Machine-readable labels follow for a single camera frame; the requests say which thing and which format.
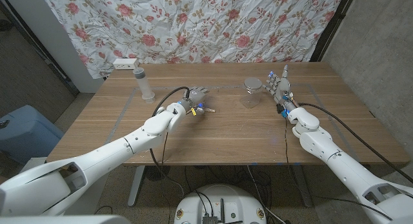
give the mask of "glass jar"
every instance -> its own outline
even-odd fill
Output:
[[[239,102],[247,108],[252,108],[258,105],[261,98],[262,82],[254,77],[246,78],[241,86],[241,99]]]

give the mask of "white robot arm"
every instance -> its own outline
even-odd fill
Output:
[[[1,216],[55,216],[62,214],[101,176],[134,154],[158,147],[166,132],[173,132],[186,112],[202,103],[208,90],[194,87],[189,95],[142,127],[82,156],[46,163],[0,185]]]
[[[288,66],[283,78],[275,74],[264,88],[269,91],[279,106],[281,114],[292,124],[293,134],[299,138],[301,146],[313,156],[326,163],[341,182],[353,193],[359,203],[378,210],[390,219],[398,219],[413,214],[413,188],[398,185],[378,178],[343,152],[332,140],[331,135],[319,126],[319,120],[303,107],[298,107],[290,92],[287,80]],[[390,223],[384,215],[363,207],[373,223]]]

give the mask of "floral curtain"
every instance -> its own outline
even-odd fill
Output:
[[[45,0],[93,78],[140,63],[309,61],[340,0]]]

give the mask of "power strip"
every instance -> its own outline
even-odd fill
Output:
[[[116,59],[113,65],[115,69],[137,69],[139,62],[137,59]]]

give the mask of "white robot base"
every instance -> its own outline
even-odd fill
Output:
[[[197,191],[206,210],[198,194],[192,192],[176,208],[175,224],[267,223],[263,206],[243,189],[232,185],[214,184],[205,185]]]

